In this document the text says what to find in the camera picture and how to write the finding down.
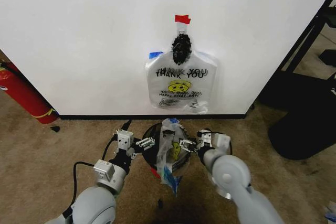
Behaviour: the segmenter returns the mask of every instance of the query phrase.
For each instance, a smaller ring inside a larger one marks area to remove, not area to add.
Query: yellow smiley face
[[[169,83],[168,90],[171,92],[184,92],[191,87],[191,83],[188,81],[175,80]]]

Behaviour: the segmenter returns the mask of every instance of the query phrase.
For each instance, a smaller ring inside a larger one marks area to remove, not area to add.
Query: brown carpet
[[[52,124],[61,128],[56,133],[4,92],[0,100],[0,223],[45,223],[60,215],[72,199],[73,163],[95,163],[125,121],[58,120]],[[206,127],[230,135],[234,155],[250,168],[252,185],[270,199],[286,223],[326,223],[323,206],[336,198],[336,145],[306,161],[280,157],[267,129],[284,114],[257,104],[244,120],[181,123],[193,136]],[[129,130],[141,137],[156,122],[135,120]],[[78,167],[79,192],[94,185],[94,180],[92,168]],[[178,190],[175,198],[138,155],[117,198],[114,223],[239,223],[234,204],[215,193],[197,156],[192,157]]]

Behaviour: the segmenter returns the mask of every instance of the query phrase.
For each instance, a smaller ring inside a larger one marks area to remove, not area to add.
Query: fire extinguisher
[[[40,123],[51,123],[57,119],[56,111],[11,62],[0,63],[0,89]]]

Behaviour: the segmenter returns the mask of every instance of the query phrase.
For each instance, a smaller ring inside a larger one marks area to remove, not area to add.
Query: black baseboard
[[[63,120],[244,119],[246,114],[205,115],[59,115]]]

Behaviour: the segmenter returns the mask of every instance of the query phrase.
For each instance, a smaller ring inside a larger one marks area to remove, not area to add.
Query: red tape
[[[181,22],[189,25],[190,20],[189,15],[175,15],[175,22]]]

